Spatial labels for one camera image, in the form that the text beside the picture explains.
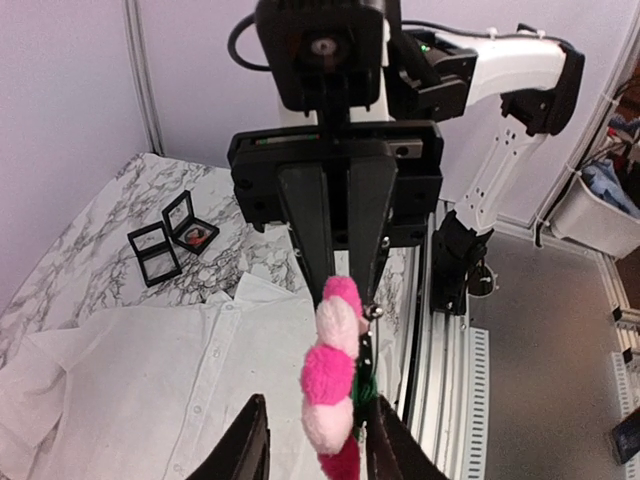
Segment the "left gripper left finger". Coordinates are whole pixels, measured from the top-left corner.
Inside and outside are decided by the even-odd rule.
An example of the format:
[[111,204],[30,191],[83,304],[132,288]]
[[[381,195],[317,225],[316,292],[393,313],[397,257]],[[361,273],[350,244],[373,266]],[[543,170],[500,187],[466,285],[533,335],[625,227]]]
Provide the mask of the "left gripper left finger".
[[267,480],[270,430],[266,400],[253,394],[188,480]]

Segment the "pink flower brooch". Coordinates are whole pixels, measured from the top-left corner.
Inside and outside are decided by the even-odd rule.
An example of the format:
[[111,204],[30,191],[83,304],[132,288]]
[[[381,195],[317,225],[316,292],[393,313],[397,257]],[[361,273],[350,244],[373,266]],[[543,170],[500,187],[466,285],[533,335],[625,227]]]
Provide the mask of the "pink flower brooch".
[[352,278],[327,280],[315,326],[301,370],[302,427],[327,478],[358,479],[361,428],[378,390],[374,336]]

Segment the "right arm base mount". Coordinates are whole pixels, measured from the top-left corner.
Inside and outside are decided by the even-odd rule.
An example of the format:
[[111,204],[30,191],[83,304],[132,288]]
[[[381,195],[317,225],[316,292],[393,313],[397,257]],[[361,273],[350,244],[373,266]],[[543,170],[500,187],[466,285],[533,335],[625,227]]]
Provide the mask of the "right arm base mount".
[[430,309],[461,316],[466,313],[466,278],[483,260],[494,230],[478,234],[457,219],[455,211],[446,214],[432,235]]

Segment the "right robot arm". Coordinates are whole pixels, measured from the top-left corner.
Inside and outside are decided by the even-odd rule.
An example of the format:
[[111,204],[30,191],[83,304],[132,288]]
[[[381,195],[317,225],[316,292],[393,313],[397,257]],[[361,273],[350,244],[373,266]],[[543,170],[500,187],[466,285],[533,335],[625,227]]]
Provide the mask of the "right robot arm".
[[[315,300],[336,251],[348,252],[350,276],[371,305],[389,251],[427,244],[431,309],[463,314],[467,278],[486,255],[502,199],[573,115],[583,54],[526,25],[472,33],[405,20],[396,1],[261,1],[232,30],[231,57],[249,27],[277,87],[281,126],[230,143],[245,221],[289,227]],[[439,124],[495,96],[492,147],[430,231],[443,181]]]

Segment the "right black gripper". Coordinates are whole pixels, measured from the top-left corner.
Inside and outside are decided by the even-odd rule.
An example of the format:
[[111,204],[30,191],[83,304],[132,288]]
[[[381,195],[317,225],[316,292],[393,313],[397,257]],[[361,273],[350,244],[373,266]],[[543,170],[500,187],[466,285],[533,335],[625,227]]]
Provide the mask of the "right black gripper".
[[368,305],[384,236],[406,248],[427,235],[443,183],[443,147],[429,120],[304,125],[237,133],[227,159],[246,223],[257,231],[289,224],[313,303],[334,274],[334,252],[347,250],[349,240],[349,273]]

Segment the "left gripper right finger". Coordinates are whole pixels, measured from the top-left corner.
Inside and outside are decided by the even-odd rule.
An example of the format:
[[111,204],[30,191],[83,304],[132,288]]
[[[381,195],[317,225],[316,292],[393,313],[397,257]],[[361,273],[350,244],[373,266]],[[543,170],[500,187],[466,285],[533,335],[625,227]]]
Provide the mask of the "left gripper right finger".
[[367,409],[366,458],[369,479],[447,480],[384,396]]

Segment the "white button shirt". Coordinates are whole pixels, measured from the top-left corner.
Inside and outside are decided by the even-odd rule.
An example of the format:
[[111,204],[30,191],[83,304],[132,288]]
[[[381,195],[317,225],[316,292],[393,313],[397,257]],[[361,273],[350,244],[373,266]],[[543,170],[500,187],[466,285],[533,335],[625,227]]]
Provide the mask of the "white button shirt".
[[301,422],[317,306],[246,274],[234,296],[107,309],[27,335],[1,371],[2,473],[185,479],[262,394],[271,477],[329,479]]

